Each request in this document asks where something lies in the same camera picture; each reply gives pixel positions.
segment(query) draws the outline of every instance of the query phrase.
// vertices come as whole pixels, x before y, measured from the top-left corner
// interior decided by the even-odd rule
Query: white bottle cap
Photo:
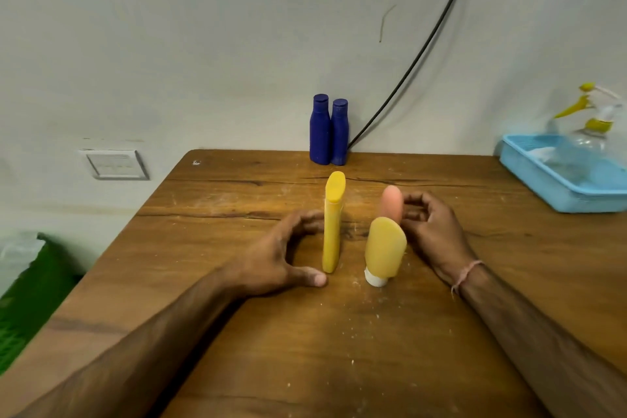
[[[368,271],[367,267],[365,268],[364,273],[366,281],[368,281],[368,284],[370,284],[371,286],[381,287],[385,286],[388,283],[387,278],[379,278],[379,276],[373,275],[370,271]]]

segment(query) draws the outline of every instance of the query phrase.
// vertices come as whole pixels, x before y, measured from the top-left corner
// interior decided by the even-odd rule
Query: white wall
[[[54,233],[89,265],[186,151],[306,150],[318,92],[350,100],[356,131],[445,3],[0,0],[0,232]],[[490,154],[583,81],[627,94],[626,22],[627,0],[458,0],[356,150]],[[137,148],[152,180],[98,182],[81,148]]]

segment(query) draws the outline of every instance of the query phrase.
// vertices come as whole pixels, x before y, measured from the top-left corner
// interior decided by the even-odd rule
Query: human arm
[[[289,286],[326,284],[324,273],[285,261],[287,243],[293,235],[315,233],[322,228],[321,212],[289,215],[240,257],[203,276],[93,362],[9,416],[143,417],[229,303]]]
[[[401,226],[410,243],[446,284],[456,284],[477,258],[454,211],[430,193],[405,202]],[[487,266],[472,268],[459,292],[553,416],[627,416],[627,377]]]

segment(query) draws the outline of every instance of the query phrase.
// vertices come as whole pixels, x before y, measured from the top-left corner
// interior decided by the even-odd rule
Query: spray bottle
[[[579,87],[583,95],[555,118],[563,118],[582,109],[596,109],[597,114],[577,129],[564,136],[546,165],[572,184],[581,184],[589,178],[594,166],[605,155],[607,132],[612,128],[616,112],[623,107],[622,99],[609,89],[585,83]]]

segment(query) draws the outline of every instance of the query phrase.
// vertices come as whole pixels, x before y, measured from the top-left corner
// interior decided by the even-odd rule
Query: human hand
[[[455,212],[428,192],[406,193],[404,203],[401,226],[408,241],[441,280],[454,285],[476,259]]]
[[[257,296],[291,286],[322,287],[327,275],[308,266],[292,266],[285,260],[291,238],[324,230],[320,210],[297,210],[247,248],[244,255],[231,262],[234,281],[240,295]]]

